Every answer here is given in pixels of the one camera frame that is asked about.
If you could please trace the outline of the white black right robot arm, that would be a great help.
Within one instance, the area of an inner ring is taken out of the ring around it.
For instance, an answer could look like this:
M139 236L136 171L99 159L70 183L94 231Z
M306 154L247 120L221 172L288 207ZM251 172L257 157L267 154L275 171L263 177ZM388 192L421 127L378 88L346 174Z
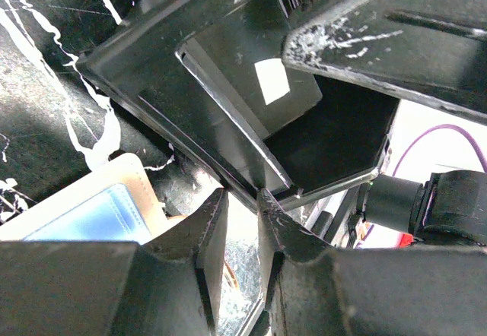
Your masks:
M286 66L486 122L486 0L311 0L284 40ZM394 223L385 179L368 191L371 221L433 244L486 242L486 175L434 174Z

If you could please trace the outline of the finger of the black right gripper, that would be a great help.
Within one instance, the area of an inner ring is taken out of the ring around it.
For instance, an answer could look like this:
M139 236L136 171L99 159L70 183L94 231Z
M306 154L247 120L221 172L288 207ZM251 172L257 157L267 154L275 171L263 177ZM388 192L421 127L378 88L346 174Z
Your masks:
M307 0L282 60L485 124L486 0Z

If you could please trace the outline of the beige leather card holder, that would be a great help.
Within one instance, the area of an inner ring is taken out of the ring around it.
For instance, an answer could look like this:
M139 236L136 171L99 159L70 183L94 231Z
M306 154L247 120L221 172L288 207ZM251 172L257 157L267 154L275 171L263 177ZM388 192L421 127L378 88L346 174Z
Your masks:
M135 241L176 226L166 217L142 162L122 154L1 226L3 241Z

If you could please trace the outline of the black VIP credit card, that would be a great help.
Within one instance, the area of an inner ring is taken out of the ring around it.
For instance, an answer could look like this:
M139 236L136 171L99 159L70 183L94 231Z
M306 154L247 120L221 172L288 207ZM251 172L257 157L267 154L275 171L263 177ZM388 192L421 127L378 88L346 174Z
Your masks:
M280 52L287 31L277 7L245 5L179 49L186 68L227 97L261 139L303 116L322 98L310 74L283 65Z

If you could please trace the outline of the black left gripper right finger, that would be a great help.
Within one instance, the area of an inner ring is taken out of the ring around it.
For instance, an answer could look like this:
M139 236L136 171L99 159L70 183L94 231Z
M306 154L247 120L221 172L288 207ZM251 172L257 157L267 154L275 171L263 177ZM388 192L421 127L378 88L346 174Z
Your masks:
M257 195L259 262L274 335L484 335L486 252L341 249Z

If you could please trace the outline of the black plastic card box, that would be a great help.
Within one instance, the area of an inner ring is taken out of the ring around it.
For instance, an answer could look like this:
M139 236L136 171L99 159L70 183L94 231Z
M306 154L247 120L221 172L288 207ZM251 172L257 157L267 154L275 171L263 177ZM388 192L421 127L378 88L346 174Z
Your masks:
M283 44L291 12L306 1L136 0L115 34L77 66L249 206L267 189L285 208L296 208L377 175L398 99L300 71L315 79L320 102L261 139L227 97L186 68L179 49L245 5L283 13L288 23Z

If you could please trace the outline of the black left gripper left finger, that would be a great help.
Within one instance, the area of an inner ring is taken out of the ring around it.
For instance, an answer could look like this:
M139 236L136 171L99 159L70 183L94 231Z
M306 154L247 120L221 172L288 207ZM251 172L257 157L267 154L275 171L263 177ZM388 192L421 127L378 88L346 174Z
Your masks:
M3 335L214 335L228 223L216 189L152 241L1 244Z

